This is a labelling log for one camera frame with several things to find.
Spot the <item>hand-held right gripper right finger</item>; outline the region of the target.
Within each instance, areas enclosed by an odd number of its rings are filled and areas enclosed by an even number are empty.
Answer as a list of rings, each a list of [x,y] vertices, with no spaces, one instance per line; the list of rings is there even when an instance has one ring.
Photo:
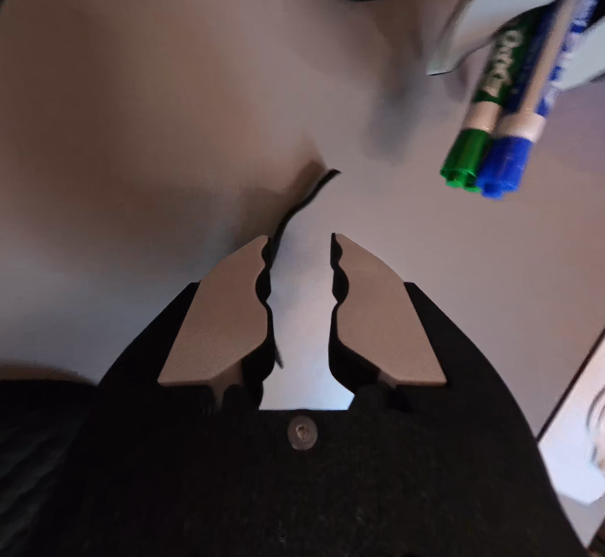
[[[402,278],[341,233],[330,242],[333,270],[329,369],[351,393],[383,383],[444,387],[447,378]]]

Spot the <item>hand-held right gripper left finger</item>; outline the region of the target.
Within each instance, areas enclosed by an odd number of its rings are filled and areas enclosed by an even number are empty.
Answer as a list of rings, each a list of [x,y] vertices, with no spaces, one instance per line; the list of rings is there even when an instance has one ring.
[[[274,370],[270,296],[271,240],[261,235],[222,259],[199,282],[158,376],[163,387],[207,386],[216,396],[235,384],[261,397]]]

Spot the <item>blue dry-erase marker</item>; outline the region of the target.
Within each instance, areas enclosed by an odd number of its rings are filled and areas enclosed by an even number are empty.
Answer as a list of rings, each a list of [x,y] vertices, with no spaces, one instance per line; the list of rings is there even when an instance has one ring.
[[[603,1],[561,0],[543,13],[475,179],[483,197],[500,199],[518,191],[569,65]]]

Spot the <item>green dry-erase marker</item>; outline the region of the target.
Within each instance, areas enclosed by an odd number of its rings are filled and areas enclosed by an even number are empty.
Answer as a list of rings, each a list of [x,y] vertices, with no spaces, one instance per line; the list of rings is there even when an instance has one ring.
[[[543,13],[543,8],[530,10],[496,34],[460,132],[440,171],[448,186],[479,191],[477,175]]]

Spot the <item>white stand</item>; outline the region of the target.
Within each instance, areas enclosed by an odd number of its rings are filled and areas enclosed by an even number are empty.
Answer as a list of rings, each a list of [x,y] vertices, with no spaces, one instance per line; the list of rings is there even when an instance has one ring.
[[[604,341],[582,362],[538,441],[559,494],[585,505],[604,497]]]

